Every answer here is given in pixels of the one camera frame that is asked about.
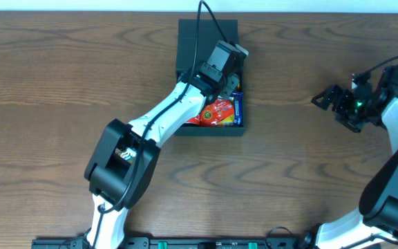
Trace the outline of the blue cookie pack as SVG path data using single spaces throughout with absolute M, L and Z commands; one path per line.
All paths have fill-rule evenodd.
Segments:
M 231 96 L 234 103 L 234 125 L 241 127 L 243 125 L 243 94 L 235 91 Z

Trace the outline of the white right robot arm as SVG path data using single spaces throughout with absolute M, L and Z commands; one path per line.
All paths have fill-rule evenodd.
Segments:
M 392 155 L 364 188 L 359 206 L 331 223 L 316 225 L 299 248 L 371 248 L 383 242 L 398 246 L 398 65 L 383 70 L 377 87 L 370 72 L 352 78 L 352 88 L 333 85 L 312 98 L 331 109 L 337 122 L 355 133 L 371 123 L 388 132 Z

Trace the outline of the red KitKat bar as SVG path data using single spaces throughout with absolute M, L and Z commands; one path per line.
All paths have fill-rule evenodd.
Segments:
M 133 160 L 135 159 L 137 152 L 136 150 L 134 150 L 133 148 L 126 148 L 125 150 L 120 150 L 120 149 L 116 149 L 115 153 L 122 159 L 124 159 L 125 161 L 128 161 L 130 163 L 133 162 Z

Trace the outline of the red Pringles can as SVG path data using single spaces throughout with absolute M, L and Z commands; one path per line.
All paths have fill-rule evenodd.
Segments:
M 197 115 L 195 117 L 192 117 L 192 118 L 188 119 L 185 122 L 185 125 L 188 125 L 188 126 L 199 126 L 200 125 L 200 116 Z

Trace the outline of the yellow snack bag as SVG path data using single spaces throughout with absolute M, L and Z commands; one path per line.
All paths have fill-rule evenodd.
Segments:
M 241 87 L 241 83 L 238 85 L 238 87 L 235 90 L 236 92 L 242 92 L 242 87 Z M 225 114 L 223 115 L 224 119 L 219 123 L 220 125 L 229 127 L 237 127 L 234 125 L 234 118 L 235 118 L 235 114 L 234 114 L 234 103 L 233 103 L 233 97 L 231 96 L 228 100 L 226 100 L 226 102 L 230 102 L 231 103 L 231 108 L 229 108 L 229 104 L 226 104 L 226 108 L 227 110 L 225 111 Z

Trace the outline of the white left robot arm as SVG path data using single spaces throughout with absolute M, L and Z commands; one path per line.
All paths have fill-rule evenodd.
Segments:
M 163 144 L 206 106 L 230 97 L 248 55 L 238 44 L 218 41 L 209 59 L 180 74 L 174 90 L 152 110 L 105 127 L 84 171 L 95 205 L 85 248 L 119 248 L 127 213 L 149 186 Z

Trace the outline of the red snack bag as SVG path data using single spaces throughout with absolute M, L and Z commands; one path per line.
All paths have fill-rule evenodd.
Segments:
M 202 127 L 226 127 L 219 124 L 223 119 L 223 115 L 227 108 L 226 104 L 229 104 L 231 108 L 231 103 L 226 102 L 226 100 L 217 99 L 213 104 L 206 106 L 200 113 L 200 126 Z

